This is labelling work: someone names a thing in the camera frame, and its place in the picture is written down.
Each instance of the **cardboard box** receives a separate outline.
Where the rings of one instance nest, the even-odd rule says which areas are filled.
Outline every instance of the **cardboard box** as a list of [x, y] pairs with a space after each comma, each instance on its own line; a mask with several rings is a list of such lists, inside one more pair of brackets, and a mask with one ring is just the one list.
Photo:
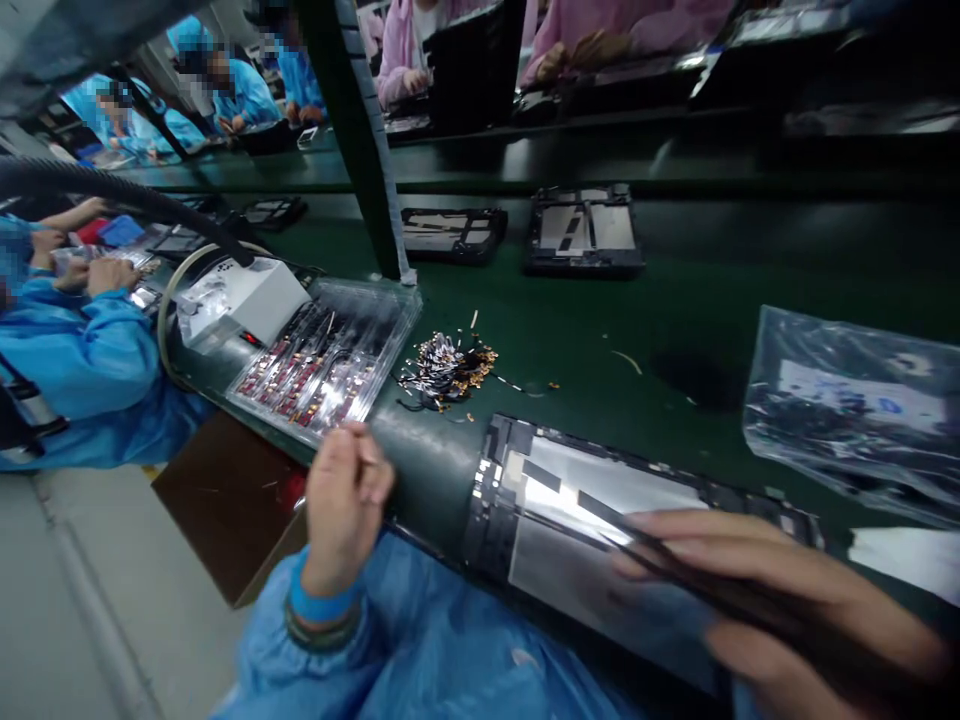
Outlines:
[[207, 421], [153, 489], [224, 599], [238, 608], [277, 563], [307, 543], [303, 508], [292, 517], [280, 487], [300, 466], [224, 412]]

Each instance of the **bracelet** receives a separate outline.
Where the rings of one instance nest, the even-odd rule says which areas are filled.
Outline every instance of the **bracelet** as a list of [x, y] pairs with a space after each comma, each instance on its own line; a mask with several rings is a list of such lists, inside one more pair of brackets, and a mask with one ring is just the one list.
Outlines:
[[306, 564], [307, 554], [304, 553], [293, 566], [293, 577], [290, 578], [290, 609], [296, 613], [297, 617], [314, 625], [340, 620], [356, 600], [356, 584], [351, 585], [339, 595], [330, 597], [308, 595], [303, 589], [301, 580]]

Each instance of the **hand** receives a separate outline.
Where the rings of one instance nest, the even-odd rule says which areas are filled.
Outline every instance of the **hand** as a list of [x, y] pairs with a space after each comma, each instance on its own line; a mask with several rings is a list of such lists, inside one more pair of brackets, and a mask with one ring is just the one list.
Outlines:
[[626, 58], [630, 54], [630, 44], [629, 35], [611, 35], [604, 30], [597, 30], [577, 42], [570, 56], [570, 67], [599, 70]]
[[220, 126], [220, 129], [223, 130], [224, 134], [228, 137], [233, 135], [233, 125], [230, 124], [230, 121], [223, 117], [217, 118], [217, 124]]
[[133, 290], [140, 280], [140, 273], [133, 269], [129, 260], [97, 258], [90, 263], [87, 292], [95, 298], [105, 292]]
[[537, 82], [549, 82], [556, 80], [567, 62], [567, 48], [563, 43], [557, 43], [547, 50], [547, 54], [540, 61], [540, 67], [537, 68]]
[[37, 230], [30, 233], [30, 241], [35, 252], [49, 255], [59, 247], [63, 247], [67, 236], [59, 230]]
[[[692, 567], [809, 600], [838, 631], [918, 678], [936, 683], [950, 668], [946, 644], [917, 618], [846, 565], [801, 547], [764, 520], [716, 510], [632, 519]], [[653, 577], [622, 553], [613, 556], [613, 565], [630, 579]], [[863, 688], [856, 699], [841, 697], [806, 660], [760, 630], [721, 619], [707, 633], [707, 645], [722, 665], [753, 688], [764, 717], [875, 717], [874, 705], [864, 697], [870, 688]]]
[[308, 595], [337, 595], [356, 581], [377, 541], [393, 479], [366, 425], [327, 435], [307, 476], [310, 553], [300, 581]]
[[56, 280], [53, 286], [60, 292], [78, 293], [87, 286], [90, 277], [90, 265], [83, 258], [72, 257], [67, 271]]
[[403, 74], [403, 89], [407, 95], [416, 95], [430, 82], [430, 78], [423, 70], [407, 70]]
[[87, 198], [77, 207], [82, 208], [87, 217], [95, 218], [107, 211], [107, 201], [103, 198]]
[[316, 105], [307, 105], [300, 111], [300, 122], [312, 122], [320, 125], [327, 119], [326, 114]]

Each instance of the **blue cloth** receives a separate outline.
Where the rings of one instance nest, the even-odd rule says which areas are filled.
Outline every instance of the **blue cloth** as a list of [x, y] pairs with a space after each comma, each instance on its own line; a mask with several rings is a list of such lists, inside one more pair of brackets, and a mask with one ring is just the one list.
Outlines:
[[232, 97], [220, 90], [213, 91], [213, 105], [218, 117], [233, 120], [240, 115], [248, 126], [280, 119], [277, 104], [260, 73], [242, 60], [231, 60], [230, 77], [234, 88]]
[[173, 45], [178, 54], [181, 50], [181, 39], [184, 48], [196, 46], [200, 43], [213, 46], [213, 36], [210, 31], [193, 15], [188, 15], [173, 27], [167, 28], [167, 39], [170, 40], [170, 44]]
[[97, 73], [60, 96], [104, 146], [109, 145], [110, 138], [114, 136], [113, 124], [97, 106], [97, 93], [109, 90], [110, 83], [110, 78]]
[[321, 110], [326, 109], [320, 93], [320, 83], [317, 82], [306, 51], [288, 50], [284, 47], [280, 50], [277, 62], [280, 65], [283, 86], [287, 90], [287, 102], [295, 102], [301, 108], [314, 105]]
[[572, 650], [389, 533], [360, 578], [349, 644], [307, 652], [284, 621], [296, 563], [281, 562], [260, 594], [217, 720], [643, 717]]
[[212, 411], [167, 381], [150, 323], [126, 292], [89, 300], [61, 293], [52, 277], [31, 279], [0, 315], [0, 352], [70, 420], [42, 440], [42, 458], [0, 458], [0, 472], [164, 462]]
[[[143, 82], [134, 78], [133, 80], [140, 91], [147, 97], [153, 109], [163, 115], [167, 123], [167, 128], [173, 133], [174, 137], [180, 141], [184, 149], [189, 149], [195, 145], [204, 142], [203, 133], [197, 129], [197, 126], [185, 118], [181, 113], [172, 108], [168, 108], [166, 103], [153, 94]], [[149, 120], [142, 117], [135, 110], [128, 110], [127, 132], [125, 138], [119, 138], [120, 147], [131, 155], [135, 155], [141, 161], [150, 161], [150, 150], [156, 150], [157, 155], [173, 155], [173, 148], [167, 139], [163, 137], [160, 131], [155, 128]]]
[[0, 279], [13, 296], [19, 296], [30, 276], [28, 266], [33, 256], [30, 235], [46, 228], [40, 223], [21, 220], [15, 215], [0, 217]]

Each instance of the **pile of cables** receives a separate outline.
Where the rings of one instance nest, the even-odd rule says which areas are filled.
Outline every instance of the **pile of cables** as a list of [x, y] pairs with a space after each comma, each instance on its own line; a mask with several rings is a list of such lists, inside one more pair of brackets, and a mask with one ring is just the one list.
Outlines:
[[[477, 313], [470, 323], [472, 331], [477, 323]], [[503, 379], [493, 372], [498, 357], [489, 345], [484, 344], [480, 334], [471, 332], [464, 342], [462, 330], [457, 330], [456, 341], [451, 335], [441, 332], [433, 334], [429, 340], [415, 346], [418, 355], [415, 360], [407, 360], [407, 368], [400, 377], [394, 376], [397, 384], [414, 399], [414, 403], [397, 400], [407, 410], [420, 412], [433, 410], [444, 413], [453, 404], [462, 403], [471, 397], [471, 391], [483, 385], [487, 377], [493, 377], [518, 392], [530, 397], [543, 397], [533, 394], [518, 385]], [[467, 413], [466, 419], [473, 422], [473, 416]]]

